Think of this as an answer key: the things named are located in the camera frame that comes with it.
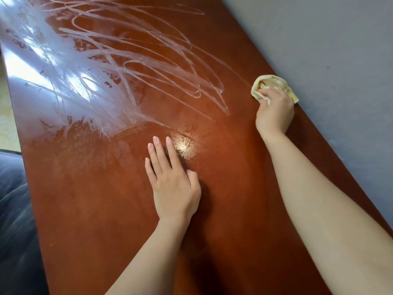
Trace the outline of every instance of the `black chair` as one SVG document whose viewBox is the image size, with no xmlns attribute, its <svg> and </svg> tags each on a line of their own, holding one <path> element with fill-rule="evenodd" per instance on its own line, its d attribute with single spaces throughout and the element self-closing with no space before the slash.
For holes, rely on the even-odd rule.
<svg viewBox="0 0 393 295">
<path fill-rule="evenodd" d="M 49 294 L 22 155 L 0 150 L 0 294 Z"/>
</svg>

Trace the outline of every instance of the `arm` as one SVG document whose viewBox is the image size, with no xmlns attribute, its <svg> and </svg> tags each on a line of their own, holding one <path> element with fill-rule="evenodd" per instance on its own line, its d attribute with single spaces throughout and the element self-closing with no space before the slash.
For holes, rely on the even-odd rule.
<svg viewBox="0 0 393 295">
<path fill-rule="evenodd" d="M 393 294 L 393 239 L 285 136 L 293 101 L 259 90 L 257 129 L 271 155 L 289 217 L 333 294 Z"/>
<path fill-rule="evenodd" d="M 184 172 L 169 137 L 166 144 L 172 167 L 160 140 L 154 137 L 153 142 L 148 150 L 154 171 L 148 158 L 145 168 L 160 221 L 106 295 L 172 294 L 176 256 L 198 209 L 201 188 L 195 172 Z"/>
</svg>

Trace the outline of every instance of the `person's right arm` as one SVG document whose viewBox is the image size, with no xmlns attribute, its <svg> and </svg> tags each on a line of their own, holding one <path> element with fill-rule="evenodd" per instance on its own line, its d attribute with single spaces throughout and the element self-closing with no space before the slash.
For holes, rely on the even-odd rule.
<svg viewBox="0 0 393 295">
<path fill-rule="evenodd" d="M 393 294 L 393 239 L 285 136 L 293 101 L 260 89 L 256 126 L 271 155 L 289 217 L 330 291 Z"/>
</svg>

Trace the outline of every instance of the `wet surface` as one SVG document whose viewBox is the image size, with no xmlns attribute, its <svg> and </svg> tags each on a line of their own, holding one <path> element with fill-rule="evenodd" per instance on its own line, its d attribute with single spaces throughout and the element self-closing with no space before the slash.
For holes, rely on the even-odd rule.
<svg viewBox="0 0 393 295">
<path fill-rule="evenodd" d="M 2 0 L 0 16 L 51 294 L 105 293 L 153 232 L 153 135 L 203 186 L 175 294 L 329 294 L 255 129 L 251 84 L 273 71 L 219 0 Z M 288 135 L 386 228 L 299 106 Z"/>
</svg>

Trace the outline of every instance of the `person's left arm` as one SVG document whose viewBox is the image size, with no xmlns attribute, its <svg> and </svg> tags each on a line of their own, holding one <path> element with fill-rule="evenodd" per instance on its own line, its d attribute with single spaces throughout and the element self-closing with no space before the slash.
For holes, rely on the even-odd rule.
<svg viewBox="0 0 393 295">
<path fill-rule="evenodd" d="M 184 171 L 169 137 L 166 144 L 171 164 L 160 140 L 153 137 L 153 143 L 147 146 L 150 159 L 146 158 L 145 168 L 160 221 L 106 295 L 172 294 L 176 256 L 198 209 L 201 188 L 198 175 Z"/>
</svg>

